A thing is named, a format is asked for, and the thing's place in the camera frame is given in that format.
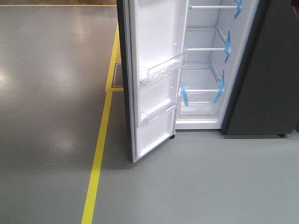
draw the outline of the yellow line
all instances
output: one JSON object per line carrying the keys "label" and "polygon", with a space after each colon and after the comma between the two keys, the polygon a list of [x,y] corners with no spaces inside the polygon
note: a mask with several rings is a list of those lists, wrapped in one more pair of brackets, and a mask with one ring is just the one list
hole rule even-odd
{"label": "yellow line", "polygon": [[0,7],[12,7],[12,6],[116,6],[116,5],[0,5]]}
{"label": "yellow line", "polygon": [[112,88],[111,86],[112,86],[112,82],[113,82],[114,67],[115,67],[115,61],[116,61],[119,41],[120,41],[120,38],[119,38],[119,32],[118,32],[118,26],[117,26],[116,32],[115,32],[112,54],[111,54],[109,73],[108,73],[108,78],[107,78],[107,82],[106,82],[106,91],[114,91],[114,89],[116,89],[116,88]]}
{"label": "yellow line", "polygon": [[95,149],[93,168],[90,176],[81,224],[92,224],[93,222],[94,206],[97,199],[98,186],[100,181],[100,170],[102,166],[106,134],[107,134],[107,128],[109,122],[109,114],[110,114],[111,103],[112,103],[112,93],[113,91],[122,91],[121,88],[111,88],[118,43],[119,43],[119,33],[118,33],[118,26],[117,26],[115,32],[112,55],[111,55],[109,74],[106,81],[106,98],[105,98],[104,111],[103,111],[102,121],[100,125],[98,143]]}
{"label": "yellow line", "polygon": [[123,92],[123,87],[112,87],[110,88],[112,92]]}
{"label": "yellow line", "polygon": [[93,222],[93,212],[94,212],[94,206],[97,198],[98,185],[100,180],[100,170],[102,166],[104,146],[106,141],[106,133],[108,128],[109,114],[110,114],[110,108],[112,102],[112,93],[113,92],[111,91],[106,93],[105,106],[104,106],[102,121],[100,125],[99,138],[98,138],[97,147],[95,149],[93,168],[90,176],[89,187],[88,187],[86,203],[84,207],[84,213],[83,213],[81,224],[92,224]]}

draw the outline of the refrigerator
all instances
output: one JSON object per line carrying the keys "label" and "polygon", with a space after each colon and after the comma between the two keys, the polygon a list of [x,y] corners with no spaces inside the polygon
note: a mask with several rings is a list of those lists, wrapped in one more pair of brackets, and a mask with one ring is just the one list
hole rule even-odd
{"label": "refrigerator", "polygon": [[299,119],[297,0],[117,0],[130,158],[176,130],[285,134]]}

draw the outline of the concrete floor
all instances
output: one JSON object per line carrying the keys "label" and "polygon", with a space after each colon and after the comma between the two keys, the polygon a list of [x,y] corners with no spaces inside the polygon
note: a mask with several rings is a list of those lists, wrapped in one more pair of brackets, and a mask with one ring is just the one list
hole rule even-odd
{"label": "concrete floor", "polygon": [[116,7],[0,7],[0,223],[80,223]]}
{"label": "concrete floor", "polygon": [[[0,223],[80,223],[115,7],[0,7]],[[93,223],[297,224],[299,137],[179,132],[128,160],[114,92]]]}

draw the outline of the refrigerator compartment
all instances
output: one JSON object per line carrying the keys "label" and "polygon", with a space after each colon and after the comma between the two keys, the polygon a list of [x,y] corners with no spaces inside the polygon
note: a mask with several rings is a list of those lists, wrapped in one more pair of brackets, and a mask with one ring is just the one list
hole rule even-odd
{"label": "refrigerator compartment", "polygon": [[178,107],[176,100],[166,99],[156,106],[142,111],[141,114],[141,126],[148,126],[153,121],[162,118],[166,114],[174,111]]}
{"label": "refrigerator compartment", "polygon": [[212,66],[196,70],[183,70],[181,82],[185,86],[181,93],[178,120],[215,119],[219,110],[220,80]]}
{"label": "refrigerator compartment", "polygon": [[172,72],[179,70],[180,68],[186,65],[187,53],[188,51],[184,50],[183,53],[151,68],[147,68],[145,66],[140,65],[140,81],[146,84],[151,84],[171,74]]}

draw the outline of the refrigerator side panel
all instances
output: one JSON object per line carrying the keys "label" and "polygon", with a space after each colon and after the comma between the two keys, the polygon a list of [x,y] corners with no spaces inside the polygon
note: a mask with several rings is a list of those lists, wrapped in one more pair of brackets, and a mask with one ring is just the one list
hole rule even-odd
{"label": "refrigerator side panel", "polygon": [[271,0],[266,8],[234,88],[227,134],[291,133],[298,122],[299,19],[291,1]]}

